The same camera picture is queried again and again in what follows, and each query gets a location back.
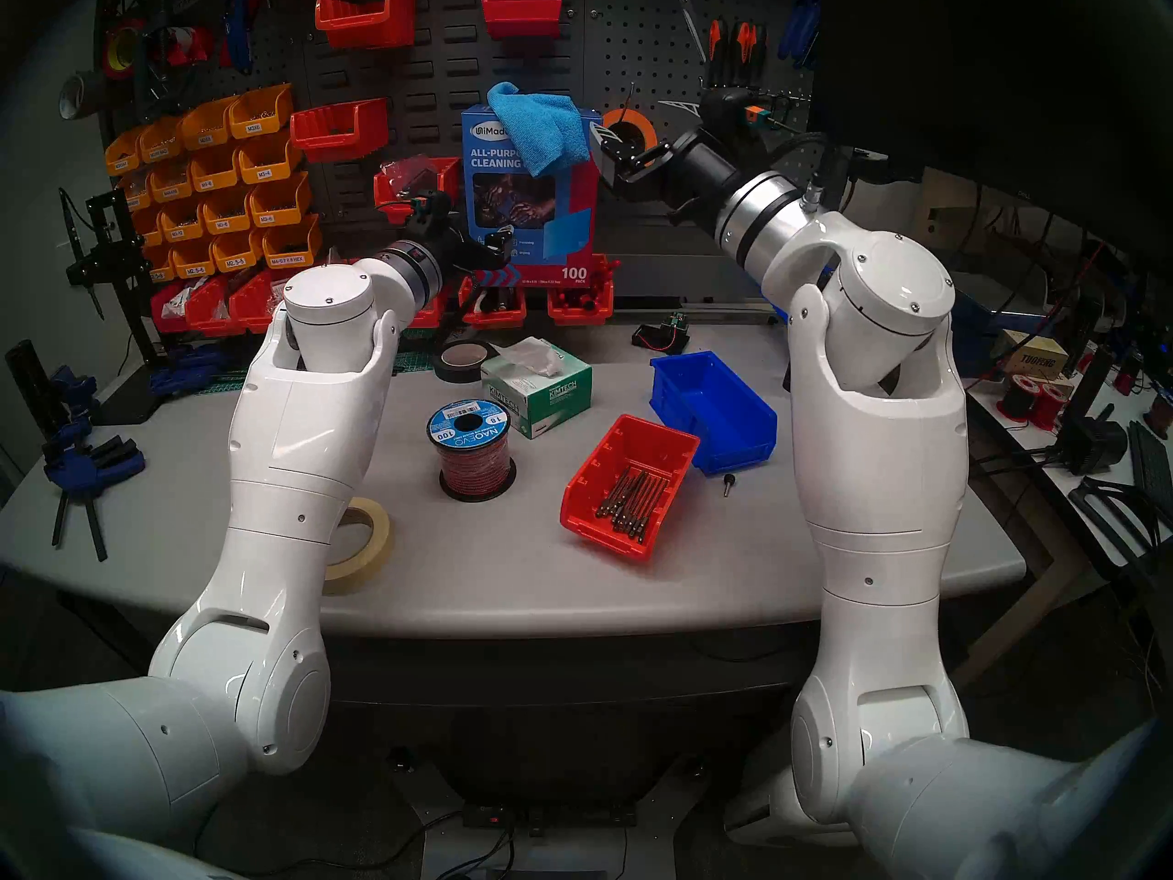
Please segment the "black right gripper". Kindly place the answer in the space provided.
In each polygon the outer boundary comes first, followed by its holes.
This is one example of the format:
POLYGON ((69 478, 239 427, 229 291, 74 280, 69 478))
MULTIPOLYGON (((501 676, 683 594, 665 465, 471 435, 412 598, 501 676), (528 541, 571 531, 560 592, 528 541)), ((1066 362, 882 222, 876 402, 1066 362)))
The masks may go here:
MULTIPOLYGON (((659 107, 701 119, 700 104, 658 101, 659 107)), ((728 198, 739 188, 739 168, 705 129, 683 134, 676 142, 657 144, 635 128, 626 140, 601 122, 591 122, 591 157, 601 183, 630 203, 659 202, 674 226, 691 222, 716 226, 728 198)))

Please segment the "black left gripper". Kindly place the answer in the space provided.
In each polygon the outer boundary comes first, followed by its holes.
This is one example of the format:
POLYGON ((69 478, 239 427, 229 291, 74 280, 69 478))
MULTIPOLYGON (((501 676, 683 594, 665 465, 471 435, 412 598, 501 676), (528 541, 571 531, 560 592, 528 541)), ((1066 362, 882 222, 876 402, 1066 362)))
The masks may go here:
POLYGON ((449 214, 445 230, 439 236, 441 279, 453 280, 456 277, 472 277, 479 270, 496 271, 506 268, 514 253, 514 242, 515 228, 511 224, 486 233, 483 241, 477 241, 469 233, 460 214, 449 214))

